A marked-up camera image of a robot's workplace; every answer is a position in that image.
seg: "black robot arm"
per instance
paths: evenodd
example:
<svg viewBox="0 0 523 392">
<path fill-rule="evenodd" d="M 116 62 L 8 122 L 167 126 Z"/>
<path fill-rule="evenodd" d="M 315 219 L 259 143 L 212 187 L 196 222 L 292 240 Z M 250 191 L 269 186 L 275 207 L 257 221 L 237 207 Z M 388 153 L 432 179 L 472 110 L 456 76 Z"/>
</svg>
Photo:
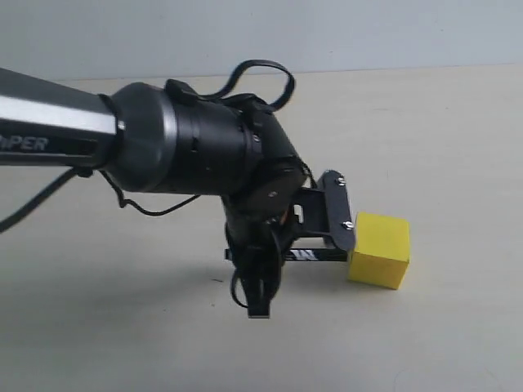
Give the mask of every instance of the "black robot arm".
<svg viewBox="0 0 523 392">
<path fill-rule="evenodd" d="M 253 66 L 288 75 L 278 100 L 228 96 Z M 136 82 L 112 96 L 96 95 L 0 69 L 0 165 L 72 167 L 0 224 L 0 231 L 73 175 L 94 171 L 117 191 L 120 207 L 126 204 L 123 190 L 194 194 L 192 199 L 216 195 L 226 215 L 227 258 L 235 266 L 232 296 L 249 317 L 267 318 L 285 255 L 297 238 L 323 237 L 342 251 L 353 243 L 339 173 L 329 171 L 316 184 L 275 117 L 294 86 L 289 71 L 267 60 L 243 62 L 210 95 L 172 79 L 164 87 Z M 304 185 L 307 178 L 311 187 Z M 294 214 L 297 204 L 306 221 Z M 236 297 L 237 283 L 245 304 Z"/>
</svg>

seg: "white table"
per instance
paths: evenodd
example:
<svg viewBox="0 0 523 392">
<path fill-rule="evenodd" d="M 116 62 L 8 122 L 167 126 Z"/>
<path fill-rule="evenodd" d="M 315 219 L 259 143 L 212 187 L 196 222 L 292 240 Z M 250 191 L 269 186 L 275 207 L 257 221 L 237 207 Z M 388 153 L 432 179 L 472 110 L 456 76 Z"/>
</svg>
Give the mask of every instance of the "white table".
<svg viewBox="0 0 523 392">
<path fill-rule="evenodd" d="M 270 98 L 281 81 L 242 87 Z M 304 74 L 280 118 L 317 176 L 346 175 L 355 212 L 410 221 L 399 291 L 291 264 L 272 318 L 249 320 L 217 198 L 155 219 L 75 180 L 0 238 L 0 390 L 521 390 L 523 66 Z M 2 214 L 58 172 L 2 168 Z"/>
</svg>

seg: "yellow cube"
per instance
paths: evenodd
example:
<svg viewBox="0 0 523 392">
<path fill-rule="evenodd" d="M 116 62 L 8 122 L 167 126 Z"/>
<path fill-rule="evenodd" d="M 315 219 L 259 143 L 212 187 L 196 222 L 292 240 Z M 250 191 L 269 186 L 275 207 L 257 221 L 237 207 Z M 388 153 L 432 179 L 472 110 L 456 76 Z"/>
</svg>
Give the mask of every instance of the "yellow cube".
<svg viewBox="0 0 523 392">
<path fill-rule="evenodd" d="M 398 289 L 410 262 L 409 222 L 360 212 L 349 280 Z"/>
</svg>

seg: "screw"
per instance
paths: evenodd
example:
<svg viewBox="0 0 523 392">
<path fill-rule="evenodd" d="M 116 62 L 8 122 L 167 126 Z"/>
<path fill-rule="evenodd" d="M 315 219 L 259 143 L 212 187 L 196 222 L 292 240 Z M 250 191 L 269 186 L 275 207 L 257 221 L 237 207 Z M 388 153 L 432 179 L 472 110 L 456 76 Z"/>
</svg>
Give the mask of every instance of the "screw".
<svg viewBox="0 0 523 392">
<path fill-rule="evenodd" d="M 354 229 L 354 223 L 352 223 L 350 220 L 346 220 L 345 222 L 342 222 L 343 229 L 345 230 L 352 230 Z"/>
</svg>

